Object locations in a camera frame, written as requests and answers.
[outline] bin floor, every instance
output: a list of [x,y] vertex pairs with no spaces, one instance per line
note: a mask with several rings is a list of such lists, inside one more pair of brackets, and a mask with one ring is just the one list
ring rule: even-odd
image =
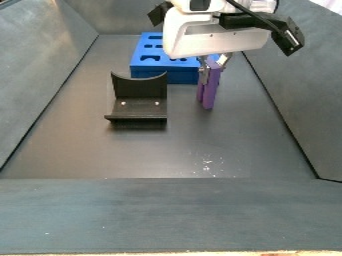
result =
[[313,175],[240,53],[213,110],[194,85],[168,85],[164,130],[116,130],[109,72],[129,76],[137,36],[100,36],[0,173],[0,178],[255,178]]

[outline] gray surface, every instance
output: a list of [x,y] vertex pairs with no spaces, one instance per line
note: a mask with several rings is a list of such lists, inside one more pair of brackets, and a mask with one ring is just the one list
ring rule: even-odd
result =
[[0,166],[97,33],[60,0],[0,9]]
[[342,181],[342,17],[308,1],[280,2],[305,47],[287,58],[268,42],[247,56],[315,171]]
[[109,72],[128,75],[137,36],[100,36],[35,123],[1,178],[309,179],[312,174],[240,54],[214,109],[196,86],[168,85],[165,130],[114,130]]
[[100,34],[138,35],[153,28],[146,13],[161,0],[65,0]]
[[2,180],[0,253],[342,250],[340,193],[319,180]]

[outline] black cable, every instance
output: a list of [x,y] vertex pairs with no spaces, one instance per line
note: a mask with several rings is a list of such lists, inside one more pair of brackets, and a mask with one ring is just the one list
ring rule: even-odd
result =
[[257,19],[260,22],[263,22],[269,29],[276,32],[277,34],[283,34],[281,30],[268,21],[265,20],[259,14],[256,14],[255,12],[252,12],[251,10],[248,10],[247,8],[244,8],[240,4],[237,4],[233,0],[225,0],[235,8],[237,8],[241,12],[244,12],[245,14],[248,14],[251,17],[253,17],[255,19]]
[[273,8],[273,12],[272,12],[272,13],[275,13],[275,12],[276,12],[277,7],[279,7],[279,4],[280,4],[280,0],[276,0],[276,5],[275,5],[275,8]]

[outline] blue foam block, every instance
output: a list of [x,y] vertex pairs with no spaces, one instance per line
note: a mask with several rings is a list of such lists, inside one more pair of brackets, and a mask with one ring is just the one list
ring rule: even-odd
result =
[[132,78],[148,78],[166,71],[169,84],[196,84],[198,61],[196,57],[169,59],[162,50],[162,33],[141,33],[130,59]]

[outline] purple block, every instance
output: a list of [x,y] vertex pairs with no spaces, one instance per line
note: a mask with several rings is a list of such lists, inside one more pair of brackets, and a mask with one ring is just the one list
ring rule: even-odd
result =
[[205,63],[209,67],[208,81],[206,81],[206,84],[202,84],[198,78],[196,97],[197,97],[197,100],[201,102],[202,108],[210,109],[213,107],[213,102],[214,102],[221,68],[210,58],[205,60]]

